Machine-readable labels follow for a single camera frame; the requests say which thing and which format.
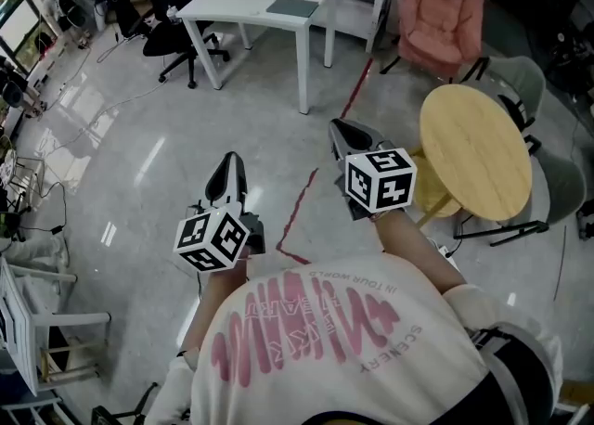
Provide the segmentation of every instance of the wooden table top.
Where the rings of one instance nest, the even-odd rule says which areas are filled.
[[[522,134],[495,100],[474,88],[433,90],[420,111],[425,158],[470,213],[492,221],[518,214],[532,189],[532,167]]]

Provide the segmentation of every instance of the white chair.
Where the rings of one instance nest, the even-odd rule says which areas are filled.
[[[85,348],[104,346],[104,341],[75,344],[49,349],[45,332],[52,326],[82,326],[108,323],[109,313],[84,315],[53,315],[48,312],[32,311],[31,302],[24,294],[15,275],[28,275],[50,280],[75,282],[76,276],[30,270],[9,266],[0,259],[0,313],[6,325],[6,336],[0,336],[0,346],[6,348],[23,380],[33,393],[55,389],[76,380],[85,380],[97,375],[97,365],[87,364],[58,372],[50,371],[51,354],[64,353]]]
[[[20,422],[17,420],[13,412],[15,410],[29,409],[35,425],[44,425],[47,422],[42,419],[41,415],[39,415],[39,410],[46,406],[52,406],[54,408],[54,413],[61,419],[62,423],[65,425],[74,425],[72,420],[70,420],[64,410],[59,406],[61,402],[62,399],[56,397],[51,392],[39,393],[39,396],[37,397],[32,394],[26,394],[20,399],[18,404],[7,404],[5,406],[0,406],[0,409],[6,411],[10,419],[17,425],[19,425]]]
[[[535,122],[542,98],[545,95],[547,81],[542,70],[533,60],[524,56],[479,58],[460,83],[467,82],[476,71],[478,71],[477,81],[480,81],[484,72],[487,71],[496,79],[505,82],[516,93],[517,101],[511,100],[503,94],[497,95],[521,132]],[[480,90],[480,86],[476,84],[473,86]]]

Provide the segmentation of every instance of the desk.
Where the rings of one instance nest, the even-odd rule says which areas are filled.
[[[200,61],[208,74],[215,89],[222,86],[219,74],[214,68],[211,57],[202,41],[202,36],[196,24],[196,20],[212,20],[237,22],[239,32],[246,49],[252,48],[252,43],[245,30],[244,24],[256,24],[273,28],[284,29],[295,32],[297,44],[297,74],[299,79],[299,111],[307,114],[309,111],[309,100],[307,94],[307,83],[309,77],[309,26],[312,17],[322,7],[326,6],[328,11],[328,24],[326,27],[326,51],[324,54],[324,66],[331,67],[332,53],[334,51],[334,26],[336,20],[336,0],[307,0],[315,1],[319,8],[309,18],[300,18],[284,14],[268,13],[266,9],[276,0],[192,0],[184,6],[177,16],[184,21],[194,47],[198,52]]]
[[[23,272],[27,269],[13,269],[8,266],[6,260],[0,258],[0,300],[5,302],[6,308],[14,323],[14,336],[16,347],[9,350],[10,357],[19,370],[20,375],[29,387],[33,395],[37,396],[39,391],[54,389],[73,380],[86,379],[95,376],[94,367],[81,367],[78,370],[72,369],[70,372],[54,374],[56,380],[40,383],[37,374],[37,356],[39,347],[37,345],[36,329],[48,328],[50,326],[76,326],[90,325],[96,323],[107,323],[110,321],[110,315],[107,313],[94,313],[87,315],[50,315],[47,313],[34,314],[25,301],[17,282],[15,281],[15,272]],[[28,275],[32,277],[46,277],[51,279],[61,279],[64,281],[76,281],[74,275],[51,274],[48,272],[37,272],[27,270]]]
[[[449,84],[433,90],[420,111],[420,143],[447,193],[418,222],[424,225],[455,200],[492,221],[517,215],[532,189],[528,149],[495,100]]]

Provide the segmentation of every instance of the gray chair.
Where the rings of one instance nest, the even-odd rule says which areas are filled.
[[[494,74],[509,85],[518,95],[517,102],[505,95],[498,95],[508,114],[518,129],[522,132],[535,122],[540,110],[540,104],[547,88],[547,82],[542,70],[530,58],[479,58],[464,78],[461,84],[476,74],[476,80],[481,80],[485,71]]]
[[[517,232],[511,237],[490,244],[491,247],[496,247],[518,238],[546,232],[551,225],[573,215],[580,208],[586,198],[586,181],[580,168],[572,161],[560,158],[542,148],[542,143],[535,137],[529,135],[525,139],[527,143],[532,144],[529,153],[531,156],[534,155],[538,164],[540,164],[549,189],[549,214],[547,219],[545,221],[531,220],[531,195],[523,210],[510,219],[507,225],[483,232],[456,235],[454,238],[474,238]]]

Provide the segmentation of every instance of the hand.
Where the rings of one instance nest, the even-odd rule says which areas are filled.
[[[223,270],[221,272],[212,272],[209,281],[216,279],[216,281],[224,281],[230,283],[245,283],[248,273],[248,258],[250,256],[250,247],[245,245],[239,254],[239,259],[235,266],[230,270]]]

